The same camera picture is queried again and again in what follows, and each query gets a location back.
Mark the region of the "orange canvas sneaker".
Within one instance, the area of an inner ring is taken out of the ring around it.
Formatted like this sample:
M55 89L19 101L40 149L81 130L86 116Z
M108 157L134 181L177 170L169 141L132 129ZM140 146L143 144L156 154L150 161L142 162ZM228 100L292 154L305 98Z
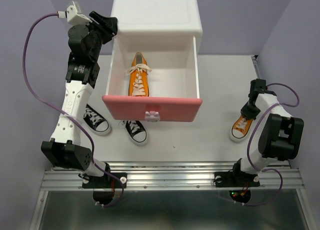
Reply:
M250 133L253 121L253 119L240 115L238 120L231 127L229 134L230 139L236 143L244 141Z
M133 58L129 75L128 95L131 97L149 97L148 73L149 68L146 59L141 52L137 52Z

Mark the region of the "dark pink drawer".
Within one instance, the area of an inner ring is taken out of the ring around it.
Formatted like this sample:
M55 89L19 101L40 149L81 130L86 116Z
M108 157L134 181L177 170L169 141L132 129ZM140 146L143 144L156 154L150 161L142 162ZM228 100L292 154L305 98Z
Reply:
M129 68L137 52L148 67L148 97L129 96ZM133 41L116 39L104 104L115 120L192 122L203 102L199 92L197 41L194 36Z

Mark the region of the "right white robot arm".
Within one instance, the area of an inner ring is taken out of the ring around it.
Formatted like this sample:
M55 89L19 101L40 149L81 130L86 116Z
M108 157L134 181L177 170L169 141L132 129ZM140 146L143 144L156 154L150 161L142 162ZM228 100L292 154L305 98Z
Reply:
M288 113L276 93L268 87L264 79L250 82L248 101L231 127L232 141L242 142L249 137L251 143L259 125L265 123L257 148L250 151L248 146L246 157L239 159L228 173L228 179L235 185L250 184L267 166L293 160L298 154L304 121Z

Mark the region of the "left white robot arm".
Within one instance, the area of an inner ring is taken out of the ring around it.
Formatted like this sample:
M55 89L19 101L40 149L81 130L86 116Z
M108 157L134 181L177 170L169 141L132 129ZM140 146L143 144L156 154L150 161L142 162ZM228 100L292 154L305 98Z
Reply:
M111 183L110 167L94 159L90 148L81 146L81 122L86 105L95 88L100 67L101 48L118 33L118 19L104 17L95 11L88 23L76 24L68 30L68 58L65 95L57 126L41 151L55 167L81 172L94 178L100 187Z

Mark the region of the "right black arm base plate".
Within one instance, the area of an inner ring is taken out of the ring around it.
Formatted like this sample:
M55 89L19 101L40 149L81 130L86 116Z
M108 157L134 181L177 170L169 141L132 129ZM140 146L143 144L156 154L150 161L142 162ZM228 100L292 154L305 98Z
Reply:
M242 188L259 187L257 174L234 173L233 171L217 171L214 173L215 186L217 188Z

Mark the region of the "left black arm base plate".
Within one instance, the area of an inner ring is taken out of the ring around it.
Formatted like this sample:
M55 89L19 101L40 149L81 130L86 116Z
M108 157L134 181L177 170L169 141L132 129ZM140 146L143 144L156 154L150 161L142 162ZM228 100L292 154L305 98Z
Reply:
M120 182L113 177L104 175L102 177L88 176L86 174L78 175L82 178L83 189L121 189Z

